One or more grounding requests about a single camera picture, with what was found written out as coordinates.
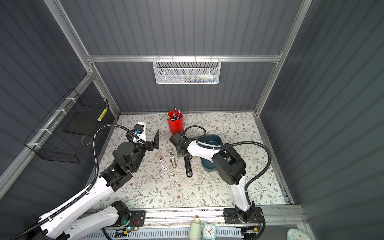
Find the yellow battery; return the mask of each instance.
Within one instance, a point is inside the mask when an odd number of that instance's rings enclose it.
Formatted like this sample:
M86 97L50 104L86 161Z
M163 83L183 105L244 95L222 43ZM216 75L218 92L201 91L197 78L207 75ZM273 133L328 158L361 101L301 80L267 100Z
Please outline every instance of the yellow battery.
M108 107L104 109L104 111L101 113L101 115L99 116L99 118L97 119L97 121L101 121L103 119L103 117L105 116L105 114L107 113L107 110L108 110Z

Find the pen holder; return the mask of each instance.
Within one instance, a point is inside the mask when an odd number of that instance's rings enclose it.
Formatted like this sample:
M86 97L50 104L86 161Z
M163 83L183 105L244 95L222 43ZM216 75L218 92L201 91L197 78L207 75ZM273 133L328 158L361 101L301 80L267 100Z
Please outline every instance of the pen holder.
M175 111L170 111L168 113L169 117L173 118L174 113L175 113ZM172 134L180 133L180 132L184 131L183 113L180 112L180 118L178 120L175 120L175 121L171 121L169 119L167 119L167 120L168 120L168 125L169 125L169 131Z

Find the white wire basket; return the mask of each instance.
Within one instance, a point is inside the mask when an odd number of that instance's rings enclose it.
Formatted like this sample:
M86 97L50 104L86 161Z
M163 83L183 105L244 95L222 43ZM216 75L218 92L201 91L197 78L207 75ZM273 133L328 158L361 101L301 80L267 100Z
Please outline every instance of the white wire basket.
M220 59L193 62L153 60L156 83L159 84L217 84L220 68Z

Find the patterned table surface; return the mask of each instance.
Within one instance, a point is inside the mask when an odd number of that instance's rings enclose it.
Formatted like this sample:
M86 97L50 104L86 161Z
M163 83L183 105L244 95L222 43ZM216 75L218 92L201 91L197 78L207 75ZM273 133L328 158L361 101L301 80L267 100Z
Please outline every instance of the patterned table surface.
M142 164L133 178L110 197L99 201L93 209L103 209L111 203L122 200L131 209L164 207L212 207L235 204L231 187L215 172L206 172L200 158L191 160L193 176L185 174L184 159L178 158L176 149L170 143L171 133L164 114L121 115L117 124L132 129L137 122L147 124L146 137L152 141L156 131L160 130L160 148L147 151ZM262 142L252 113L198 113L184 114L184 127L200 125L207 134L217 134L223 143L238 141ZM186 132L187 137L201 135L198 128ZM100 162L100 172L113 160L112 152L119 144L126 142L125 131L115 128ZM254 145L240 145L235 149L247 164L247 181L259 173L266 165L265 151ZM177 167L170 163L168 152L173 151ZM167 161L168 169L163 170L158 154ZM256 205L285 204L283 195L272 167L248 187L248 194Z

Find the blue clock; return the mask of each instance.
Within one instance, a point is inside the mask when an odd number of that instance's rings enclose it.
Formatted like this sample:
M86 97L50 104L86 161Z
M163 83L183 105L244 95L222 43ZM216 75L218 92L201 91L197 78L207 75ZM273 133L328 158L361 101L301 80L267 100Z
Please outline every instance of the blue clock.
M287 232L287 240L311 240L307 233L291 228Z
M203 226L203 238L216 239L216 225L204 223Z

